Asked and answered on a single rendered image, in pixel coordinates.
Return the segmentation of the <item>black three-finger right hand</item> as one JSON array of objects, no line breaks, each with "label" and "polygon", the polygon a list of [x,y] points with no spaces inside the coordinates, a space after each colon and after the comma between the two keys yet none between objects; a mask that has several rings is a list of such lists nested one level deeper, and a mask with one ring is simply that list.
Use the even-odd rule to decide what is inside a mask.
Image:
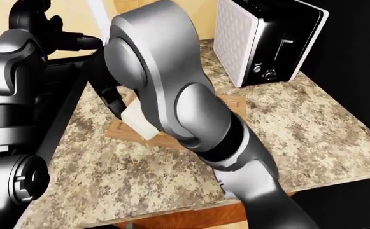
[{"label": "black three-finger right hand", "polygon": [[126,109],[123,98],[117,90],[120,83],[110,74],[104,58],[104,48],[97,49],[86,63],[87,78],[104,105],[121,120]]}]

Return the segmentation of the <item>black three-finger left hand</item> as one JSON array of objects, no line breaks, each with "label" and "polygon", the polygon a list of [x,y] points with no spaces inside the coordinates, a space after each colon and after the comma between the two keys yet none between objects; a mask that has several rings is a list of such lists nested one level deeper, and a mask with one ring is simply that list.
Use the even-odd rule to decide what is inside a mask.
[{"label": "black three-finger left hand", "polygon": [[10,10],[9,28],[33,34],[47,55],[57,50],[96,50],[103,46],[99,38],[63,31],[60,16],[46,17],[50,7],[51,0],[17,0]]}]

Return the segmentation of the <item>pale wedge of cheese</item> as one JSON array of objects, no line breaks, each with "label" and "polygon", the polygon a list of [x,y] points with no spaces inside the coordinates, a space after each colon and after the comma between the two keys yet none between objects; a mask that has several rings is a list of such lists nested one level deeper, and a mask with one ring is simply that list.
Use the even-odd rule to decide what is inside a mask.
[{"label": "pale wedge of cheese", "polygon": [[141,103],[136,97],[121,114],[122,121],[146,141],[153,139],[160,131],[144,116]]}]

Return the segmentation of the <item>black stovetop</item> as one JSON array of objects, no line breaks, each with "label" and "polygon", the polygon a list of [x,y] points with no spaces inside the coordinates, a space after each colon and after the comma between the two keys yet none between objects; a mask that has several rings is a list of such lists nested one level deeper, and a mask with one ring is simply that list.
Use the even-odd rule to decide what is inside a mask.
[{"label": "black stovetop", "polygon": [[36,141],[32,150],[50,163],[87,80],[80,76],[88,56],[49,60],[36,98]]}]

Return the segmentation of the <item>wooden cutting board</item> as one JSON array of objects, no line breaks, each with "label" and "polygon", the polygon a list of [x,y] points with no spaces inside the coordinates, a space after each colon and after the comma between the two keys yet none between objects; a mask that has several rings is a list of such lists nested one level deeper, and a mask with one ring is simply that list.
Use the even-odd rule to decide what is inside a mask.
[{"label": "wooden cutting board", "polygon": [[[217,96],[227,104],[230,110],[238,114],[243,119],[247,118],[246,99],[244,97],[233,95]],[[144,140],[132,128],[118,119],[114,119],[111,122],[109,129],[105,132],[105,136],[112,139],[138,142],[145,146],[162,146],[165,148],[172,148],[177,150],[184,149],[184,147],[181,146],[175,139],[173,139],[169,135],[166,135],[165,133],[160,133],[149,141]]]}]

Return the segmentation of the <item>wooden base cabinet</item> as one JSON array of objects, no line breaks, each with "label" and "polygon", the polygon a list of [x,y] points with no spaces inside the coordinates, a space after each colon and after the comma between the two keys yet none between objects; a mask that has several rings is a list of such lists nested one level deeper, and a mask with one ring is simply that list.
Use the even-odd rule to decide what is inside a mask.
[{"label": "wooden base cabinet", "polygon": [[113,229],[205,229],[241,223],[242,228],[247,228],[243,205],[233,198],[225,198],[223,192],[219,194],[208,204],[125,220],[112,226]]}]

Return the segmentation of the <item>black and white toaster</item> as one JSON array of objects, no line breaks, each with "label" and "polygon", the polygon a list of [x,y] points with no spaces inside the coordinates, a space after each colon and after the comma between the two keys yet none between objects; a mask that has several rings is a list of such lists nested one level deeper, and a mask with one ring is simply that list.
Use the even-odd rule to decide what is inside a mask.
[{"label": "black and white toaster", "polygon": [[235,87],[291,81],[328,17],[302,0],[217,0],[213,51]]}]

